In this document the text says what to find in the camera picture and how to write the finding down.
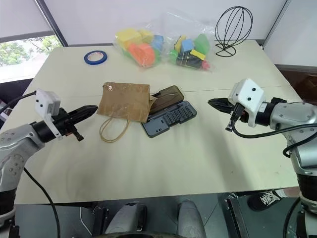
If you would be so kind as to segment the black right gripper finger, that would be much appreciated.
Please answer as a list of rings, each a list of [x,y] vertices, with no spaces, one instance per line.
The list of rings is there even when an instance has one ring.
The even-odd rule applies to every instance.
[[[214,98],[208,100],[208,104],[210,105],[231,105],[227,98]]]
[[[231,114],[234,108],[234,106],[230,102],[209,102],[209,105],[216,110],[226,114]]]

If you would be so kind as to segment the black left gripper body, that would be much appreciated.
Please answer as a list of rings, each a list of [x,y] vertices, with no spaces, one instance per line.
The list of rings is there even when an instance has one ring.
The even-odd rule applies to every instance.
[[[78,132],[75,124],[79,122],[71,121],[71,112],[67,112],[64,108],[60,108],[58,115],[53,116],[54,125],[62,136],[74,135],[78,141],[82,141],[84,137]]]

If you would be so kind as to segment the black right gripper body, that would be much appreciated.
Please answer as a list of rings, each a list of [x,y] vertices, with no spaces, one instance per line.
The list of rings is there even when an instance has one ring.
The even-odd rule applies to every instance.
[[[245,110],[245,107],[240,103],[236,103],[233,107],[233,111],[231,114],[231,121],[238,121],[240,120],[243,123],[248,122],[248,113]]]

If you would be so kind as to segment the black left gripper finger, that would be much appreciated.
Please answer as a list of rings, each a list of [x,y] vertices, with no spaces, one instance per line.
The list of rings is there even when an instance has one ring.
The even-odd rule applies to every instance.
[[[71,112],[71,121],[72,122],[81,122],[81,121],[86,120],[87,118],[89,118],[89,117],[74,117],[73,111]]]
[[[77,108],[73,111],[74,117],[90,117],[92,116],[98,109],[96,105],[85,105],[80,108]]]

